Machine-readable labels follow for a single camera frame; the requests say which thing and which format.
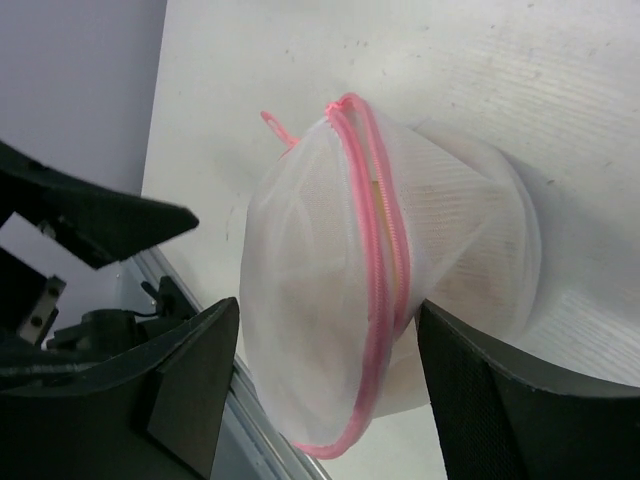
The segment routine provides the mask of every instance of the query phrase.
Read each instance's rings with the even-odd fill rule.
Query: table
[[[517,346],[640,385],[639,21],[633,0],[169,0],[143,193],[201,224],[162,251],[202,304],[236,295],[246,207],[282,153],[259,112],[301,135],[355,91],[505,152],[543,240]],[[429,407],[374,421],[323,465],[445,478]]]

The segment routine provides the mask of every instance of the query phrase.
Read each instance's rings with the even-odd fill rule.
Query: pink zipper
[[[353,108],[362,116],[368,147],[376,169],[380,194],[389,226],[394,262],[398,273],[398,295],[391,306],[390,283],[385,271],[382,247],[378,236],[378,217],[374,202],[370,172],[363,146],[355,128],[344,111]],[[405,327],[404,321],[409,298],[409,253],[400,208],[395,201],[391,181],[391,168],[384,143],[369,106],[355,94],[348,94],[326,109],[329,123],[336,131],[347,154],[356,213],[362,233],[367,262],[369,292],[369,328],[365,340],[362,378],[349,423],[340,438],[327,446],[295,444],[303,452],[320,459],[336,458],[346,452],[368,427],[378,399],[393,342]]]

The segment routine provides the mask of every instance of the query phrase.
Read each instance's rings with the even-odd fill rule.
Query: gray wall
[[[166,1],[0,0],[0,138],[52,167],[142,188]],[[98,272],[15,216],[0,245],[68,282],[59,328],[117,302]]]

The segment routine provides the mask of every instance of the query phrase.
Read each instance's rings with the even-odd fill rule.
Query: white mesh bag
[[[276,428],[335,458],[371,419],[427,400],[415,328],[427,297],[510,340],[540,262],[529,197],[496,150],[355,94],[289,149],[247,214],[240,309],[247,360]]]

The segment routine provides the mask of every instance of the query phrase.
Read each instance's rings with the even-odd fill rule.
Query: white table
[[[355,91],[508,154],[544,242],[519,346],[640,384],[638,27],[633,0],[169,0],[144,194],[201,224],[162,250],[202,304],[236,295],[246,206],[282,153],[260,110],[299,135]],[[595,333],[575,347],[575,332]],[[323,465],[336,480],[445,478],[429,407],[374,421]]]

